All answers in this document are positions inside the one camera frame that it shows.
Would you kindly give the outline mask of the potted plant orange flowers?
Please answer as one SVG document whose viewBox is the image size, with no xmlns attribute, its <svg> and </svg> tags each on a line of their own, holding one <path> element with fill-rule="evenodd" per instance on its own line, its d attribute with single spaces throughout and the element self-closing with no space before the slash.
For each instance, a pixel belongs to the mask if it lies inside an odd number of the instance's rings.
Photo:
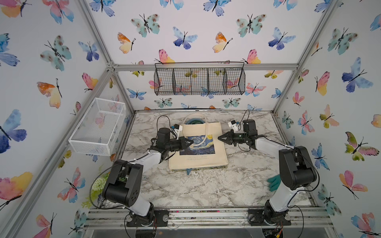
<svg viewBox="0 0 381 238">
<path fill-rule="evenodd" d="M 95 180 L 94 184 L 91 187 L 90 195 L 81 204 L 82 208 L 90 209 L 93 207 L 93 204 L 99 205 L 100 201 L 102 200 L 101 194 L 108 177 L 109 173 L 104 174 Z"/>
</svg>

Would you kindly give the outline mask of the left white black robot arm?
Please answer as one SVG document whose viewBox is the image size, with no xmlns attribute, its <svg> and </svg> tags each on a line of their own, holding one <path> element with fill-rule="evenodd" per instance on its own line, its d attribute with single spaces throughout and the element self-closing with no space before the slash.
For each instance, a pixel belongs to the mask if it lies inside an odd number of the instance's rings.
<svg viewBox="0 0 381 238">
<path fill-rule="evenodd" d="M 180 136 L 182 130 L 183 126 L 179 124 L 160 128 L 151 139 L 151 146 L 142 156 L 130 161 L 115 161 L 113 166 L 105 170 L 110 173 L 103 186 L 101 198 L 116 203 L 115 208 L 127 208 L 132 220 L 136 220 L 141 226 L 153 225 L 156 221 L 154 205 L 140 195 L 142 176 L 147 170 L 193 144 L 191 139 Z"/>
</svg>

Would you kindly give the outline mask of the white mesh wall basket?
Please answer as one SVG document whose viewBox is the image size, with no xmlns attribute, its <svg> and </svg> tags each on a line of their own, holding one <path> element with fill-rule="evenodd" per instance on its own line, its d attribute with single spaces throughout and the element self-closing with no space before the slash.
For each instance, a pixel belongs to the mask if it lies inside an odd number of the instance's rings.
<svg viewBox="0 0 381 238">
<path fill-rule="evenodd" d="M 94 98 L 68 142 L 76 153 L 110 156 L 125 117 L 125 103 Z"/>
</svg>

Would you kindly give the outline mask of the green rubber glove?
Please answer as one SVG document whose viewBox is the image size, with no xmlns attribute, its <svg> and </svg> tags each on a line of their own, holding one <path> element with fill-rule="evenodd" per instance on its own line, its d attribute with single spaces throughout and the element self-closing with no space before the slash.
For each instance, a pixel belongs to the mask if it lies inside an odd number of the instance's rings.
<svg viewBox="0 0 381 238">
<path fill-rule="evenodd" d="M 267 182 L 268 182 L 269 191 L 271 192 L 276 191 L 279 188 L 281 183 L 280 175 L 276 175 L 267 179 Z"/>
</svg>

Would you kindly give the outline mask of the cream bag green handles floral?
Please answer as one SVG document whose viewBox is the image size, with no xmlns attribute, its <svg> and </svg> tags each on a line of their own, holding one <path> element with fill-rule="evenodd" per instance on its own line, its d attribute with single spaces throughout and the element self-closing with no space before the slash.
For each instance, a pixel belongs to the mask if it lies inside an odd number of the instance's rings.
<svg viewBox="0 0 381 238">
<path fill-rule="evenodd" d="M 197 119 L 197 118 L 193 118 L 193 119 L 190 119 L 187 124 L 188 125 L 200 125 L 200 124 L 204 124 L 205 121 L 202 120 L 202 119 Z"/>
</svg>

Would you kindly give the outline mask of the cream bag blue floral pattern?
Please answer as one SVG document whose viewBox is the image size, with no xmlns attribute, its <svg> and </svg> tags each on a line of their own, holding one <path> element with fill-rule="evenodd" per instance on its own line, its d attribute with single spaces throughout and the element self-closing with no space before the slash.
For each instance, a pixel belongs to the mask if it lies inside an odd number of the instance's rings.
<svg viewBox="0 0 381 238">
<path fill-rule="evenodd" d="M 192 169 L 186 169 L 187 175 L 189 175 L 189 174 L 191 173 L 191 171 L 192 171 Z"/>
</svg>

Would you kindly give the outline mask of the aluminium front rail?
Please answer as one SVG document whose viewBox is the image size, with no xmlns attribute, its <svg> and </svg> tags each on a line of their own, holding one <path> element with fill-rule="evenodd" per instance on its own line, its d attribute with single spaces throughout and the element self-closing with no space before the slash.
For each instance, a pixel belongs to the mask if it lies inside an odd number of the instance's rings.
<svg viewBox="0 0 381 238">
<path fill-rule="evenodd" d="M 91 210 L 85 222 L 88 230 L 119 228 L 164 229 L 188 228 L 332 228 L 333 222 L 324 208 L 292 208 L 278 222 L 266 222 L 262 209 L 254 208 L 158 208 L 155 221 L 142 225 L 136 216 L 123 209 Z"/>
</svg>

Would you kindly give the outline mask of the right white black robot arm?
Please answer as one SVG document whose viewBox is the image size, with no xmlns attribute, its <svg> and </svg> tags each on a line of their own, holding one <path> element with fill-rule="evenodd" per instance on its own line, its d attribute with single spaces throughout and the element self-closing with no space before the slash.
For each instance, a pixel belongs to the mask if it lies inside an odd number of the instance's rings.
<svg viewBox="0 0 381 238">
<path fill-rule="evenodd" d="M 290 225 L 286 218 L 294 206 L 293 199 L 307 189 L 320 177 L 314 167 L 308 150 L 304 146 L 291 146 L 273 140 L 266 134 L 259 133 L 255 120 L 247 118 L 228 122 L 229 131 L 218 137 L 227 145 L 245 144 L 249 150 L 256 150 L 269 155 L 279 162 L 280 184 L 273 196 L 261 209 L 248 211 L 248 222 L 251 226 Z"/>
</svg>

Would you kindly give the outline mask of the cream bag starry night print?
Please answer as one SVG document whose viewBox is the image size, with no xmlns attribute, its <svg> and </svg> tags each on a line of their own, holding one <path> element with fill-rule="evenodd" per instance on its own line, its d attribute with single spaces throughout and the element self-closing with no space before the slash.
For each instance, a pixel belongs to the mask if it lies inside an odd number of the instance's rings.
<svg viewBox="0 0 381 238">
<path fill-rule="evenodd" d="M 200 125 L 186 125 L 185 122 L 192 118 L 205 121 Z M 228 165 L 225 146 L 218 137 L 222 135 L 220 122 L 210 121 L 201 113 L 186 116 L 181 124 L 183 130 L 180 136 L 191 139 L 194 143 L 188 148 L 176 152 L 169 159 L 169 169 L 174 171 L 186 169 L 211 169 L 224 168 Z"/>
</svg>

